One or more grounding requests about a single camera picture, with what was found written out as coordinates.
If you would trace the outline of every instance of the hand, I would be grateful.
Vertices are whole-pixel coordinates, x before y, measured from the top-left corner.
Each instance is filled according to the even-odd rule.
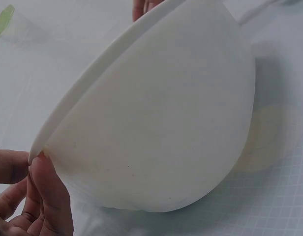
[[[138,20],[145,13],[165,0],[133,0],[133,21]]]
[[[0,194],[0,236],[72,236],[69,193],[43,154],[33,160],[28,175],[26,152],[0,150],[0,183],[14,184]],[[26,197],[21,215],[11,221]]]

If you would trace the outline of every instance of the plastic tablecloth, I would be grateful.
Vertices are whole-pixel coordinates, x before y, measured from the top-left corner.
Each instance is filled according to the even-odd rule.
[[[198,202],[148,213],[72,202],[75,235],[303,236],[303,0],[226,0],[256,57],[249,137]],[[0,0],[0,148],[29,150],[79,74],[131,24],[130,0]]]

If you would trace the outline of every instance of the white bowl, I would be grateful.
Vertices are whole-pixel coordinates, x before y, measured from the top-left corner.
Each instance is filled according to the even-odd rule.
[[[216,187],[249,131],[255,64],[220,1],[168,0],[83,73],[42,127],[44,150],[82,198],[164,212]]]

